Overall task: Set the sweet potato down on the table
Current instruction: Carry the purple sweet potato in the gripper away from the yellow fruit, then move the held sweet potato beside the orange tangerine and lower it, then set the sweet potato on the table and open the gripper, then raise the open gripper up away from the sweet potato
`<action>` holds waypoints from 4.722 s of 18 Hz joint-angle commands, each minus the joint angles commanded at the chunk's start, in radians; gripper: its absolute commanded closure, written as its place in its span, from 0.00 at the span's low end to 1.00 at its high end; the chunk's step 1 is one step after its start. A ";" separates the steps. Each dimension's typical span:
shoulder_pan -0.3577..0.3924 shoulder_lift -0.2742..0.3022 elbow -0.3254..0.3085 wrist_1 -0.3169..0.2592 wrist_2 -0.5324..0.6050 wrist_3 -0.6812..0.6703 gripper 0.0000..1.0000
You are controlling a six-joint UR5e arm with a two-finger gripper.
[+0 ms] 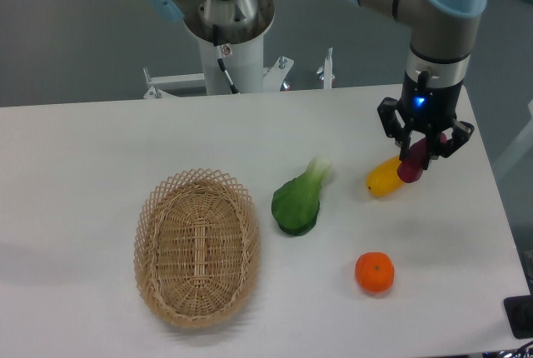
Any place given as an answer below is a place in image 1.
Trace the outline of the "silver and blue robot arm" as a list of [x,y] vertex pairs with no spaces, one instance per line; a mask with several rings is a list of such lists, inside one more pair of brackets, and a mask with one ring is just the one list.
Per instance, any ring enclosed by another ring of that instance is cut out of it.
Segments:
[[[209,94],[263,92],[263,36],[274,18],[272,0],[148,0],[169,22],[196,38]],[[487,0],[348,0],[411,29],[401,96],[377,111],[400,148],[402,170],[425,170],[470,139],[456,104]]]

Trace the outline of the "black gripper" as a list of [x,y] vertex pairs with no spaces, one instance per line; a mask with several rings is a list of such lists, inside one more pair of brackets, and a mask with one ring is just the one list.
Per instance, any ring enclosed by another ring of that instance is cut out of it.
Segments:
[[[426,152],[423,169],[439,157],[448,158],[471,138],[475,127],[469,122],[456,120],[462,82],[444,88],[427,86],[422,91],[417,81],[404,76],[400,101],[385,97],[377,108],[384,132],[395,140],[400,148],[400,160],[404,161],[411,146],[412,130],[426,132]],[[443,131],[451,128],[451,138],[443,140]]]

